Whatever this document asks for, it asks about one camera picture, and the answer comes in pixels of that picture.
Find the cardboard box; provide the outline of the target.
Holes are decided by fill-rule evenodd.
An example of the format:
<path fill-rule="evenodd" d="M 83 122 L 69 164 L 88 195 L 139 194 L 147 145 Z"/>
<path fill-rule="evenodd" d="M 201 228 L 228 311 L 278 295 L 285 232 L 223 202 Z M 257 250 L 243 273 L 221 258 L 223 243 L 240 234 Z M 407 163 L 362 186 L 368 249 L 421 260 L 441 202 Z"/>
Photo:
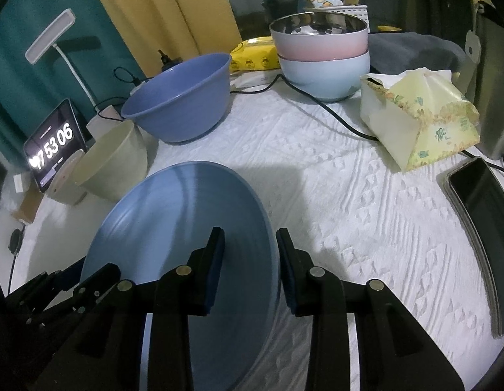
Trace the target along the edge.
<path fill-rule="evenodd" d="M 20 207 L 12 212 L 12 217 L 19 222 L 31 224 L 36 218 L 42 199 L 43 194 L 36 185 L 32 185 L 25 193 Z"/>

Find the yellow wet wipes pack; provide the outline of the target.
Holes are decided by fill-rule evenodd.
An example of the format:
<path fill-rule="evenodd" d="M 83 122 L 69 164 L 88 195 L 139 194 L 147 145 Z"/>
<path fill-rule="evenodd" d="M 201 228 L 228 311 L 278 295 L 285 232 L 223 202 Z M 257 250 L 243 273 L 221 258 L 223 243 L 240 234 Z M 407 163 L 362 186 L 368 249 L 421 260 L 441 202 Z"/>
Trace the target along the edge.
<path fill-rule="evenodd" d="M 231 72 L 269 71 L 280 68 L 278 53 L 271 36 L 242 41 L 231 52 Z"/>

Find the steel thermos bottle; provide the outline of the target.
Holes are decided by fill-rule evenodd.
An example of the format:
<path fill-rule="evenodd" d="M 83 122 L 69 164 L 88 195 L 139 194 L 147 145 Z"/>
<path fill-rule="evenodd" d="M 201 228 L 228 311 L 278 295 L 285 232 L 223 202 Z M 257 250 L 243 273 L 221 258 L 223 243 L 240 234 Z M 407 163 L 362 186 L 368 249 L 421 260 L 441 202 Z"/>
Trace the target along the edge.
<path fill-rule="evenodd" d="M 504 11 L 484 1 L 475 5 L 465 51 L 474 67 L 468 98 L 480 114 L 477 147 L 497 160 L 504 155 Z"/>

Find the teal curtain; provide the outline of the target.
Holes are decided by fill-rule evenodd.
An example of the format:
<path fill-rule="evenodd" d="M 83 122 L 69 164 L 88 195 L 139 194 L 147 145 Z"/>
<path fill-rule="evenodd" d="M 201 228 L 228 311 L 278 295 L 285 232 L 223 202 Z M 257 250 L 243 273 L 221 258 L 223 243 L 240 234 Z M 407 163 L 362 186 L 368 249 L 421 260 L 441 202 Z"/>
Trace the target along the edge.
<path fill-rule="evenodd" d="M 64 99 L 85 119 L 125 97 L 118 67 L 143 75 L 100 0 L 0 0 L 0 152 L 23 166 L 23 145 Z"/>

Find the grey cloth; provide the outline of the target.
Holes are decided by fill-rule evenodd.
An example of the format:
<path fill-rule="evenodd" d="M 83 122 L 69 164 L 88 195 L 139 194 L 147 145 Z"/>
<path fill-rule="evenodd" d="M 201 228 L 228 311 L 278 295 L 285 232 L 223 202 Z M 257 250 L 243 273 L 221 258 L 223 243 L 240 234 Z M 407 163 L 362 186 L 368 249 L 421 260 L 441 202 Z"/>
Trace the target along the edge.
<path fill-rule="evenodd" d="M 467 56 L 458 44 L 432 35 L 415 32 L 386 32 L 368 35 L 370 72 L 362 82 L 382 85 L 381 75 L 399 75 L 404 71 L 428 68 L 449 70 L 452 82 L 459 90 L 460 75 Z"/>

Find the cream green bowl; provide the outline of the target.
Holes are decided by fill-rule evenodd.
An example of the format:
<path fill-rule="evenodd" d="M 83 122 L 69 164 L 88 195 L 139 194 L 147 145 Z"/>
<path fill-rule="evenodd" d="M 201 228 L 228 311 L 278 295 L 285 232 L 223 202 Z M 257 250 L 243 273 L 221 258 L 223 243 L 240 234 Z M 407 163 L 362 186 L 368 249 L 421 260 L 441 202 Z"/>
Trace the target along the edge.
<path fill-rule="evenodd" d="M 135 123 L 125 120 L 106 132 L 79 160 L 73 181 L 87 192 L 120 201 L 148 173 L 148 151 Z"/>

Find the light blue bowl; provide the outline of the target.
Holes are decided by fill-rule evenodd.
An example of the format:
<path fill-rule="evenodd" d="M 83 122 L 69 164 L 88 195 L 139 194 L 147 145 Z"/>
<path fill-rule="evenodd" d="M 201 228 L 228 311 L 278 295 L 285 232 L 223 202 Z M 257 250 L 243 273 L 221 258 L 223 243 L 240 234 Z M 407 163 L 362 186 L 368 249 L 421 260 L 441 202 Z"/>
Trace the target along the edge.
<path fill-rule="evenodd" d="M 361 88 L 370 71 L 370 54 L 340 60 L 303 62 L 278 57 L 284 77 L 295 87 L 324 102 L 336 102 Z"/>

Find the white storage basket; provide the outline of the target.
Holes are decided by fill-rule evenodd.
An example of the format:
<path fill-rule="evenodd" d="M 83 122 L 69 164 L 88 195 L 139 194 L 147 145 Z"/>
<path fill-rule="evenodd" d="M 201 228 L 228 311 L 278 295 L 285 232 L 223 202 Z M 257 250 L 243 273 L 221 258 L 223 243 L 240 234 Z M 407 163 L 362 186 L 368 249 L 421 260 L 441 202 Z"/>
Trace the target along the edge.
<path fill-rule="evenodd" d="M 360 0 L 298 0 L 298 10 L 349 14 L 363 20 L 370 31 L 367 5 L 362 5 Z"/>

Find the large blue bowl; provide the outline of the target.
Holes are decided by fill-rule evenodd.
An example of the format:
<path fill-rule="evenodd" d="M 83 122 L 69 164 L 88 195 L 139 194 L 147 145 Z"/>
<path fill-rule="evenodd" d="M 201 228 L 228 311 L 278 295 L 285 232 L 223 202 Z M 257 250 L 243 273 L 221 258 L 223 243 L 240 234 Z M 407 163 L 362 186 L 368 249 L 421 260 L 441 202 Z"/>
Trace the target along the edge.
<path fill-rule="evenodd" d="M 197 139 L 229 108 L 230 63 L 230 55 L 213 53 L 175 65 L 129 97 L 121 116 L 166 143 Z"/>

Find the light blue plate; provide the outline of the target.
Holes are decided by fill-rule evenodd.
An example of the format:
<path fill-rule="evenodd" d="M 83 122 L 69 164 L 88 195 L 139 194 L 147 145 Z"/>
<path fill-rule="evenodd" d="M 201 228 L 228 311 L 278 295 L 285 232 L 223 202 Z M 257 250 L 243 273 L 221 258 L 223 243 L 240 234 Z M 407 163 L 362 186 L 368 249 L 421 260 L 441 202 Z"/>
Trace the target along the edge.
<path fill-rule="evenodd" d="M 194 387 L 234 390 L 263 350 L 279 298 L 269 218 L 240 174 L 197 161 L 146 178 L 103 221 L 81 277 L 111 262 L 136 284 L 157 280 L 204 247 L 215 227 L 225 238 L 216 300 L 208 316 L 189 320 Z"/>

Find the small white box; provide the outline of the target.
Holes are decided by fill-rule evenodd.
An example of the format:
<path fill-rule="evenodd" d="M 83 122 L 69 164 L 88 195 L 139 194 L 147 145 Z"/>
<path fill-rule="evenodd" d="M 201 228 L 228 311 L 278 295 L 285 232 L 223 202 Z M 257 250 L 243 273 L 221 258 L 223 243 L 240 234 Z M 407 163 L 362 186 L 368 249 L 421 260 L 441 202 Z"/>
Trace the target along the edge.
<path fill-rule="evenodd" d="M 26 182 L 23 173 L 15 174 L 13 176 L 13 183 L 16 193 L 24 193 L 26 191 Z"/>

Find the white power strip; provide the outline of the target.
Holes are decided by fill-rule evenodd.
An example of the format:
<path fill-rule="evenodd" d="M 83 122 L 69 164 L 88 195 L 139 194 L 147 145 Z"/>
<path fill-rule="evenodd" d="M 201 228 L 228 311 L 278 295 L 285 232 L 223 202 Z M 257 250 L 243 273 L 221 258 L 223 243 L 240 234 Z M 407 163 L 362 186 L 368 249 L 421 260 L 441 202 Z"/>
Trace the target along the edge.
<path fill-rule="evenodd" d="M 280 74 L 280 69 L 268 71 L 235 72 L 231 74 L 231 90 L 245 91 L 249 88 L 266 87 Z"/>

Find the black charger adapter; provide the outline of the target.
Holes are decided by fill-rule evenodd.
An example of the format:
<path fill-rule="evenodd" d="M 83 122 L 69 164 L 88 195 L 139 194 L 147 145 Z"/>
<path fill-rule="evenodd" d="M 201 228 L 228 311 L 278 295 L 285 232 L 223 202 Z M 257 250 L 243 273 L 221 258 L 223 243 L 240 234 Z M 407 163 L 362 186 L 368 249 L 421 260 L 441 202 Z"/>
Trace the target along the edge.
<path fill-rule="evenodd" d="M 159 50 L 158 53 L 160 55 L 160 60 L 162 63 L 161 72 L 165 72 L 183 62 L 183 59 L 181 57 L 170 58 L 167 54 L 165 54 L 161 50 Z"/>

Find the yellow tissue pack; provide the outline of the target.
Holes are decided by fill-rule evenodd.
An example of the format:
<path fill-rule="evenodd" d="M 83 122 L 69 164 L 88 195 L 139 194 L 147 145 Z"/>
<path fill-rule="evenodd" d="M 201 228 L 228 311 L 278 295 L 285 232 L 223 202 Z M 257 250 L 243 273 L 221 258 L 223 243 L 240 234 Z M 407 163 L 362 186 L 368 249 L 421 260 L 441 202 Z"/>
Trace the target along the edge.
<path fill-rule="evenodd" d="M 360 115 L 402 171 L 480 142 L 479 112 L 453 85 L 449 70 L 364 75 Z"/>

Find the black smartphone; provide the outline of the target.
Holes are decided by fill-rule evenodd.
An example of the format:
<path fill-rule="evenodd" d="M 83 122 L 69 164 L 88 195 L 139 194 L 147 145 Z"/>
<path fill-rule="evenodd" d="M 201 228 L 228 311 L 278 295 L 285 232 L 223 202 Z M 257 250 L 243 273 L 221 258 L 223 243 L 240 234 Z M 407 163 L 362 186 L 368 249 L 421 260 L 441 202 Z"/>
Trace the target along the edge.
<path fill-rule="evenodd" d="M 468 158 L 443 176 L 443 189 L 474 249 L 488 305 L 491 332 L 504 335 L 504 188 L 490 164 Z"/>

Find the pink steel bowl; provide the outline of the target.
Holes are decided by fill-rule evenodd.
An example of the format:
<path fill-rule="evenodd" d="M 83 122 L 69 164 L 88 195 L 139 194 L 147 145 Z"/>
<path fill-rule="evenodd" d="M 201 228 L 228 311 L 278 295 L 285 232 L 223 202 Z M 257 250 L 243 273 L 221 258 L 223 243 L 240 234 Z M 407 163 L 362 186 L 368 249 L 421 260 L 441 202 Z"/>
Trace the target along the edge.
<path fill-rule="evenodd" d="M 339 60 L 367 52 L 367 23 L 340 12 L 306 11 L 284 16 L 269 24 L 269 32 L 278 55 L 288 60 Z"/>

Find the tablet showing clock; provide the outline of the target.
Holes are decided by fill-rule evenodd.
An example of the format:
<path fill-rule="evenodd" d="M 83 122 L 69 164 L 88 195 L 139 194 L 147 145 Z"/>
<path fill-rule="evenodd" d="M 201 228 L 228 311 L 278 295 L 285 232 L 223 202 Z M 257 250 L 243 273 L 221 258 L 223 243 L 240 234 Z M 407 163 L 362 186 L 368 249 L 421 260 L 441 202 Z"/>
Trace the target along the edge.
<path fill-rule="evenodd" d="M 37 127 L 23 145 L 28 167 L 37 188 L 45 193 L 64 163 L 87 144 L 75 109 L 64 99 Z"/>

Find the yellow curtain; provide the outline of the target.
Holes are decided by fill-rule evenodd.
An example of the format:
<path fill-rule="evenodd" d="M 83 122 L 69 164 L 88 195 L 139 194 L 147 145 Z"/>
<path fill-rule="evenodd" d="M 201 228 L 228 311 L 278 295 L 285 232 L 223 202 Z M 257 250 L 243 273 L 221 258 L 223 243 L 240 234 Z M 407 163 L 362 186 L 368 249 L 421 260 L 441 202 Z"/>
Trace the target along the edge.
<path fill-rule="evenodd" d="M 147 76 L 161 71 L 158 52 L 189 60 L 231 52 L 241 41 L 229 0 L 100 0 Z"/>

